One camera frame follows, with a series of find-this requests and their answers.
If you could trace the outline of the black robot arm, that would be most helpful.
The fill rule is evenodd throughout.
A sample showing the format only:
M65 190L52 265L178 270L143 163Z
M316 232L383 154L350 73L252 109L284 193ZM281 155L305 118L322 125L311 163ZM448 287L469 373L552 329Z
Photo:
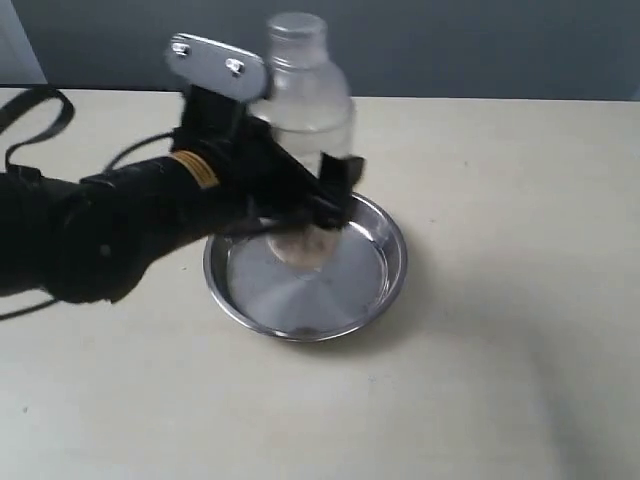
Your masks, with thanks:
M118 302L155 261L211 235L344 228L365 162L323 155L310 173L243 102L190 87L162 156L76 182L7 163L1 293Z

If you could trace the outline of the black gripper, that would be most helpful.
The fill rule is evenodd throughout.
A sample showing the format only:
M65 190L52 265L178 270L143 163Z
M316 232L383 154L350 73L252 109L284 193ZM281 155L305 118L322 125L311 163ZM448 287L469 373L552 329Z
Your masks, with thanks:
M183 92L180 124L171 153L189 156L217 185L249 202L249 225L236 232L258 235L316 226L343 229L354 209L353 190L365 159L323 153L315 176L274 138L270 123L253 116L247 103L191 85Z

